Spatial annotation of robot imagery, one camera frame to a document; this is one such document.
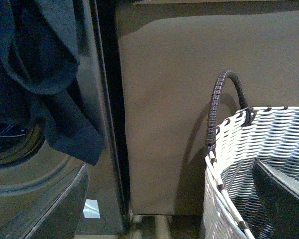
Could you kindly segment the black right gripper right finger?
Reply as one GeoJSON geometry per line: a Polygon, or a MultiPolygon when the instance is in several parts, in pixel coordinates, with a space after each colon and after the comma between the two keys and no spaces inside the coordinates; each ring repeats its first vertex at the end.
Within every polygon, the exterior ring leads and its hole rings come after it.
{"type": "Polygon", "coordinates": [[[256,160],[252,176],[274,239],[299,239],[299,182],[256,160]]]}

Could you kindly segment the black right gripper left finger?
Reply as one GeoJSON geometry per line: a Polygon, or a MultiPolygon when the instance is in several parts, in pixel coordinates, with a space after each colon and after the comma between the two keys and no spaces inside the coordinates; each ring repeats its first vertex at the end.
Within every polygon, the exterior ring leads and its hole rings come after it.
{"type": "Polygon", "coordinates": [[[88,166],[72,170],[0,227],[0,239],[72,239],[84,209],[88,166]]]}

